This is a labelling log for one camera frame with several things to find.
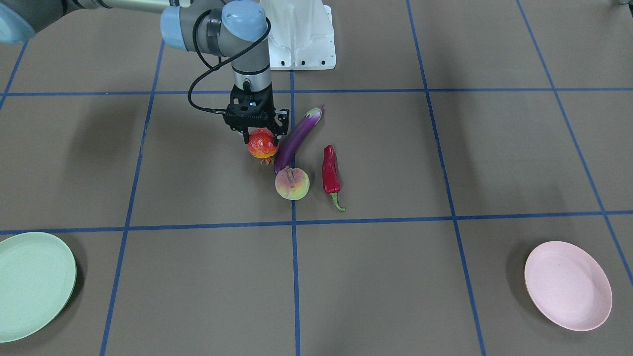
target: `eggplant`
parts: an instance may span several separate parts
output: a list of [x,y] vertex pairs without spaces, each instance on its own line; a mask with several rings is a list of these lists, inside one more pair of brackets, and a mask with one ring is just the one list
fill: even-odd
[[308,111],[301,121],[290,131],[288,136],[279,143],[279,150],[275,155],[275,174],[290,165],[292,157],[297,153],[297,149],[299,149],[303,139],[306,138],[312,128],[321,120],[321,116],[323,116],[323,105]]

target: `blue grid line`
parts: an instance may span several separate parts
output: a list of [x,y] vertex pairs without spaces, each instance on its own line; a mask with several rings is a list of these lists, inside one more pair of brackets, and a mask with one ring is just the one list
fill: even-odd
[[492,214],[492,215],[463,215],[456,216],[457,220],[495,220],[495,219],[529,219],[541,217],[579,217],[602,216],[603,212],[563,212],[563,213],[523,213],[523,214]]
[[556,91],[633,91],[632,88],[560,88],[557,87],[554,90]]
[[227,229],[233,227],[263,227],[263,226],[290,226],[291,221],[268,222],[224,222],[217,224],[184,224],[184,225],[153,225],[130,226],[129,231],[157,231],[157,230],[195,230],[195,229]]
[[633,215],[633,210],[607,210],[607,215]]
[[298,220],[297,225],[333,225],[333,224],[376,224],[382,222],[421,222],[447,221],[453,217],[385,217],[375,219],[331,219],[331,220]]
[[68,229],[20,229],[20,230],[0,230],[0,236],[2,235],[17,235],[25,232],[46,232],[49,234],[73,234],[81,232],[122,232],[122,226],[109,226],[109,227],[72,227]]
[[[558,213],[522,213],[522,214],[491,214],[491,215],[456,215],[456,220],[498,220],[498,219],[538,219],[551,217],[584,217],[607,215],[633,215],[633,210],[607,210],[605,212],[558,212]],[[297,220],[297,226],[307,225],[333,225],[333,224],[377,224],[393,222],[430,222],[450,221],[452,216],[438,217],[395,217],[395,218],[367,218],[367,219],[323,219],[323,220]],[[157,230],[193,230],[193,229],[231,229],[240,227],[266,227],[266,226],[292,226],[293,221],[268,221],[268,222],[225,222],[215,224],[182,224],[182,225],[148,225],[130,226],[128,231],[157,231]],[[122,232],[123,226],[106,227],[69,227],[54,229],[15,229],[0,230],[2,235],[17,235],[25,232],[41,231],[49,234],[81,233],[81,232]]]
[[[428,88],[428,89],[274,89],[275,94],[329,94],[329,93],[385,93],[385,92],[517,92],[517,91],[633,91],[633,87],[592,87],[592,88]],[[230,94],[229,90],[199,90],[198,94]],[[2,96],[105,96],[105,95],[151,95],[151,91],[77,91],[77,92],[7,92]],[[156,91],[155,95],[186,95],[185,90]]]
[[294,92],[300,94],[328,94],[337,92],[423,92],[424,89],[297,89]]
[[54,91],[10,92],[7,96],[101,96],[101,95],[150,95],[151,91]]
[[446,185],[446,196],[448,198],[448,203],[451,209],[451,220],[453,221],[453,227],[455,229],[455,237],[457,239],[457,246],[460,251],[461,258],[461,267],[464,271],[464,278],[466,281],[466,287],[468,290],[468,297],[470,299],[470,308],[472,309],[473,321],[475,323],[475,328],[477,330],[477,338],[479,339],[479,348],[481,350],[482,356],[486,356],[486,346],[484,343],[484,336],[481,331],[481,326],[479,323],[479,313],[477,313],[477,304],[475,303],[475,295],[473,293],[472,283],[470,282],[470,273],[468,272],[468,264],[466,261],[466,254],[464,252],[464,247],[461,242],[461,233],[458,220],[455,214],[455,206],[453,203],[453,195],[451,194],[451,186],[448,180],[448,173],[446,172],[446,165],[444,164],[444,155],[442,154],[442,144],[440,143],[439,134],[437,132],[437,125],[435,121],[435,115],[433,112],[433,104],[431,103],[429,87],[427,84],[427,76],[424,71],[424,64],[422,61],[422,53],[420,51],[420,46],[418,44],[418,36],[415,30],[415,21],[413,20],[413,12],[411,11],[411,3],[410,0],[406,0],[406,7],[409,13],[409,21],[411,23],[411,32],[413,33],[413,42],[415,43],[415,50],[418,55],[418,64],[420,65],[420,74],[422,75],[422,82],[424,84],[424,94],[426,95],[427,105],[429,107],[429,116],[431,119],[431,125],[433,126],[433,136],[436,140],[437,145],[437,155],[439,157],[440,166],[442,167],[442,173],[444,175],[444,183]]
[[429,89],[430,92],[472,92],[472,91],[552,91],[552,88],[437,88]]
[[[294,129],[295,104],[294,104],[294,70],[290,71],[290,127]],[[295,167],[295,157],[292,156],[292,167]],[[292,227],[292,284],[294,289],[294,353],[301,356],[301,321],[299,318],[299,252],[297,248],[297,204],[291,201],[291,227]]]
[[596,187],[596,184],[591,176],[591,172],[589,171],[589,166],[587,164],[587,162],[585,161],[585,157],[582,154],[582,150],[580,149],[580,145],[578,144],[578,140],[576,139],[576,135],[573,133],[573,129],[572,129],[572,125],[569,121],[569,118],[567,117],[567,113],[565,111],[565,107],[563,106],[563,102],[560,99],[560,96],[558,94],[558,90],[556,88],[556,86],[554,85],[554,80],[552,79],[548,66],[547,64],[545,64],[545,59],[541,53],[541,49],[539,48],[539,45],[536,41],[536,36],[534,35],[534,32],[532,31],[532,27],[530,26],[530,22],[527,19],[527,15],[525,14],[525,11],[523,10],[523,6],[521,5],[521,1],[517,0],[517,6],[521,12],[521,15],[523,16],[523,20],[525,22],[525,26],[527,27],[527,30],[530,34],[530,37],[532,38],[532,42],[534,43],[534,47],[536,48],[536,51],[539,55],[539,58],[541,59],[541,64],[543,65],[543,69],[545,69],[545,74],[548,77],[549,80],[549,84],[552,87],[552,90],[554,90],[554,95],[556,96],[556,101],[558,102],[558,107],[560,108],[561,113],[563,114],[563,118],[565,119],[565,125],[567,125],[567,129],[569,131],[569,134],[572,137],[572,141],[573,141],[573,145],[576,147],[576,152],[578,152],[578,156],[580,158],[580,161],[582,162],[582,166],[585,170],[585,173],[587,175],[587,178],[589,179],[589,183],[591,185],[591,189],[594,192],[594,195],[596,196],[596,201],[598,202],[598,205],[600,206],[600,211],[603,214],[603,217],[605,218],[605,222],[607,225],[607,228],[609,229],[609,233],[611,234],[611,238],[613,240],[613,243],[615,244],[615,248],[618,251],[618,254],[620,255],[620,259],[622,260],[622,264],[624,265],[624,269],[627,273],[627,275],[629,276],[629,281],[631,283],[631,285],[633,286],[633,274],[631,273],[631,269],[629,267],[629,263],[627,262],[626,257],[624,256],[624,252],[622,251],[622,247],[620,246],[620,242],[618,241],[618,237],[615,234],[615,231],[613,230],[613,227],[611,226],[611,221],[609,220],[609,216],[606,213],[605,210],[605,206],[603,205],[602,199],[600,198],[600,194],[598,193],[598,189]]
[[112,315],[114,312],[116,302],[116,292],[118,289],[118,282],[121,276],[121,268],[123,264],[123,256],[125,254],[125,245],[127,242],[127,234],[130,228],[130,220],[132,219],[132,209],[134,208],[134,198],[136,195],[136,188],[139,182],[139,174],[141,172],[141,163],[143,160],[143,146],[145,145],[145,138],[147,137],[147,127],[149,125],[149,119],[152,115],[152,107],[154,105],[154,92],[156,91],[156,85],[158,83],[158,74],[160,73],[160,65],[163,59],[163,50],[165,49],[165,42],[161,40],[160,49],[158,50],[158,59],[156,60],[156,70],[154,71],[154,82],[152,84],[152,94],[149,97],[149,103],[147,104],[147,115],[145,117],[145,126],[143,127],[143,135],[141,137],[141,146],[139,148],[139,156],[136,161],[136,170],[134,172],[134,181],[132,182],[132,191],[130,193],[130,203],[127,209],[127,215],[125,218],[125,226],[123,227],[123,237],[121,238],[121,247],[119,249],[119,256],[116,262],[116,272],[114,282],[112,284],[112,294],[110,295],[110,305],[108,307],[108,316],[106,318],[106,325],[103,331],[103,340],[101,342],[100,356],[105,356],[106,347],[108,345],[108,336],[110,335],[110,325],[112,322]]
[[28,41],[25,41],[22,45],[22,49],[20,50],[20,54],[18,54],[18,59],[15,60],[15,65],[13,65],[13,70],[11,71],[11,75],[9,76],[9,81],[6,83],[6,87],[4,88],[4,92],[2,97],[0,98],[0,110],[4,105],[4,101],[9,94],[9,89],[11,89],[11,84],[13,84],[13,79],[15,78],[15,73],[18,72],[18,67],[20,66],[20,62],[22,62],[22,57],[24,56],[24,51],[27,50]]

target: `blue joint cap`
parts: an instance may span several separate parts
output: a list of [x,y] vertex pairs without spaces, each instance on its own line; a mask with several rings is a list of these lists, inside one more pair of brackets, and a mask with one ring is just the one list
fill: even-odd
[[266,13],[254,1],[231,1],[222,8],[222,23],[236,37],[255,42],[266,32]]
[[33,27],[9,6],[0,3],[0,42],[19,44],[33,37]]
[[168,46],[187,50],[180,28],[180,6],[169,6],[163,10],[160,16],[160,32]]

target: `gray floor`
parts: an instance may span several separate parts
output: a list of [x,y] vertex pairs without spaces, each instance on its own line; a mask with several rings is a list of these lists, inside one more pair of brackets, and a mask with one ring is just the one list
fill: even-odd
[[[162,46],[158,15],[86,10],[0,46],[0,240],[55,233],[79,268],[64,311],[0,354],[633,353],[629,9],[325,3],[337,68],[273,75],[296,120],[326,109],[296,204],[189,106],[205,67]],[[231,86],[226,67],[196,100]],[[321,189],[328,144],[345,213]],[[604,268],[598,329],[531,302],[523,265],[551,240]]]

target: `black cable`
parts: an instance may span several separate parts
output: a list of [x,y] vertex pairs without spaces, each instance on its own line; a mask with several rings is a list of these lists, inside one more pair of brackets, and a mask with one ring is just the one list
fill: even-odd
[[198,83],[200,83],[201,80],[203,80],[204,78],[206,78],[209,74],[215,72],[216,70],[220,69],[221,67],[223,67],[224,65],[238,59],[239,57],[243,56],[244,54],[246,54],[248,51],[250,51],[251,49],[253,49],[255,46],[257,46],[258,44],[260,44],[262,41],[264,41],[266,39],[266,37],[268,37],[268,34],[270,33],[270,20],[268,20],[268,18],[266,18],[266,25],[268,26],[268,28],[266,29],[266,32],[255,42],[253,42],[250,46],[248,46],[247,48],[243,49],[242,51],[232,55],[231,57],[229,57],[228,59],[222,61],[221,57],[218,57],[218,64],[215,66],[211,66],[206,60],[204,60],[204,58],[202,57],[202,53],[200,52],[200,49],[198,48],[197,45],[197,28],[200,25],[200,22],[202,21],[202,19],[208,15],[209,13],[211,13],[211,10],[209,11],[205,11],[204,13],[202,13],[197,19],[196,22],[194,24],[194,29],[193,29],[193,37],[194,37],[194,48],[196,49],[196,53],[198,55],[198,57],[200,57],[200,59],[202,60],[202,62],[209,68],[209,70],[207,70],[205,73],[202,73],[198,78],[196,78],[193,83],[191,83],[191,86],[189,87],[189,90],[187,91],[187,100],[189,100],[189,104],[191,106],[193,106],[194,108],[201,110],[201,111],[205,111],[208,113],[214,113],[214,114],[219,114],[219,115],[224,115],[227,111],[224,109],[212,109],[212,108],[204,108],[202,106],[196,105],[192,98],[191,95],[193,93],[194,88],[196,87],[196,85]]
[[61,0],[61,16],[66,16],[68,14],[68,3],[66,0]]

